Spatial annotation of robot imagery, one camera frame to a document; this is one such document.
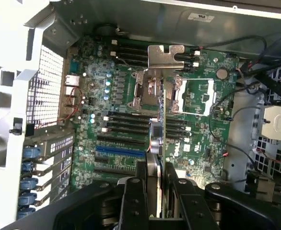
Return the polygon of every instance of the connector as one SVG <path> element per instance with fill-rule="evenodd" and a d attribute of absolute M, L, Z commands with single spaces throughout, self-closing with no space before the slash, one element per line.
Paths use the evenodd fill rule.
<path fill-rule="evenodd" d="M 133 149 L 120 149 L 108 146 L 97 146 L 97 152 L 111 153 L 117 155 L 131 156 L 131 157 L 143 157 L 145 155 L 144 151 L 133 150 Z"/>

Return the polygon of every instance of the label sticker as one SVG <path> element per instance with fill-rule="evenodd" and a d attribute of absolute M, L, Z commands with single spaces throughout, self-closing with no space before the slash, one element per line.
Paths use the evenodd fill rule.
<path fill-rule="evenodd" d="M 188 17 L 189 20 L 200 21 L 210 23 L 213 20 L 214 16 L 209 16 L 205 14 L 199 13 L 191 13 Z"/>

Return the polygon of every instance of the red wire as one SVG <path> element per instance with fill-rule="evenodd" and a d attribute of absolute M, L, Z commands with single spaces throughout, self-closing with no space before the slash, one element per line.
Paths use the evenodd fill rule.
<path fill-rule="evenodd" d="M 78 89 L 78 90 L 80 91 L 80 93 L 81 93 L 81 99 L 80 99 L 80 102 L 79 102 L 78 106 L 74 106 L 73 103 L 72 103 L 72 101 L 71 101 L 72 93 L 73 93 L 73 91 L 75 91 L 76 89 Z M 69 95 L 69 102 L 70 102 L 71 106 L 73 107 L 72 113 L 69 114 L 67 117 L 62 118 L 62 119 L 59 119 L 59 120 L 57 120 L 57 121 L 52 121 L 52 122 L 47 122 L 47 123 L 40 124 L 37 128 L 41 128 L 42 126 L 46 126 L 46 125 L 52 124 L 52 123 L 54 123 L 54 122 L 59 122 L 59 121 L 68 120 L 68 119 L 71 118 L 73 115 L 75 115 L 76 112 L 79 111 L 79 108 L 80 108 L 81 103 L 82 103 L 82 98 L 83 98 L 83 92 L 82 92 L 82 90 L 81 90 L 79 87 L 77 87 L 77 86 L 73 87 L 72 90 L 71 90 L 71 92 L 70 92 L 70 95 Z"/>
<path fill-rule="evenodd" d="M 269 160 L 271 160 L 271 161 L 274 161 L 274 162 L 276 162 L 276 163 L 280 163 L 280 164 L 281 164 L 281 161 L 275 160 L 275 159 L 273 159 L 273 158 L 268 157 L 268 155 L 265 153 L 264 150 L 262 150 L 262 149 L 257 149 L 257 151 L 259 151 L 260 153 L 263 153 L 263 155 L 264 155 L 267 159 L 269 159 Z"/>

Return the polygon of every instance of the motherboard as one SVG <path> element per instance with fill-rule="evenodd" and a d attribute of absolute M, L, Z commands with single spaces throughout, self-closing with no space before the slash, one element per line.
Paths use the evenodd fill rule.
<path fill-rule="evenodd" d="M 145 159 L 150 121 L 158 116 L 150 82 L 140 84 L 138 78 L 148 67 L 150 45 L 157 44 L 86 36 L 70 48 L 67 74 L 80 77 L 82 92 L 66 93 L 67 101 L 73 98 L 80 105 L 70 119 L 76 129 L 72 189 L 94 180 L 116 183 L 119 178 L 134 176 L 137 161 Z M 219 140 L 228 140 L 233 97 L 223 101 L 212 116 L 211 129 L 219 140 L 209 132 L 208 115 L 214 103 L 234 90 L 239 60 L 234 54 L 189 47 L 175 59 L 184 61 L 184 68 L 163 82 L 164 160 L 174 164 L 179 177 L 190 178 L 203 188 L 222 175 L 222 156 L 227 150 Z"/>

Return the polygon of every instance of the green circuit board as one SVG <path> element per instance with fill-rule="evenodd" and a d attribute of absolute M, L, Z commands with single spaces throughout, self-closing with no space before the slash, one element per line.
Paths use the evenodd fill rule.
<path fill-rule="evenodd" d="M 156 44 L 91 37 L 79 41 L 78 54 L 73 55 L 69 72 L 80 76 L 80 89 L 84 95 L 82 107 L 72 121 L 76 128 L 71 173 L 73 189 L 99 179 L 116 183 L 121 177 L 132 176 L 137 161 L 144 160 L 140 155 L 103 152 L 96 147 L 136 150 L 138 153 L 147 150 L 148 117 L 157 116 L 156 99 L 144 96 L 141 110 L 135 110 L 130 105 L 135 94 L 134 75 L 145 69 L 149 45 Z M 195 58 L 199 67 L 176 74 L 188 79 L 183 95 L 185 111 L 201 114 L 205 111 L 208 79 L 214 82 L 215 102 L 234 90 L 236 78 L 233 70 L 238 67 L 238 58 L 209 50 L 202 50 Z M 226 79 L 216 77 L 219 68 L 227 69 Z M 173 85 L 174 77 L 168 77 L 167 81 Z M 231 115 L 232 106 L 233 97 L 229 97 L 216 110 L 211 122 L 214 134 L 225 141 L 230 127 L 225 118 Z M 172 113 L 171 103 L 166 111 L 169 134 L 166 138 L 166 161 L 174 164 L 178 176 L 195 180 L 201 188 L 220 178 L 223 164 L 221 156 L 226 148 L 210 135 L 209 117 Z M 172 126 L 178 126 L 178 129 L 174 131 Z"/>

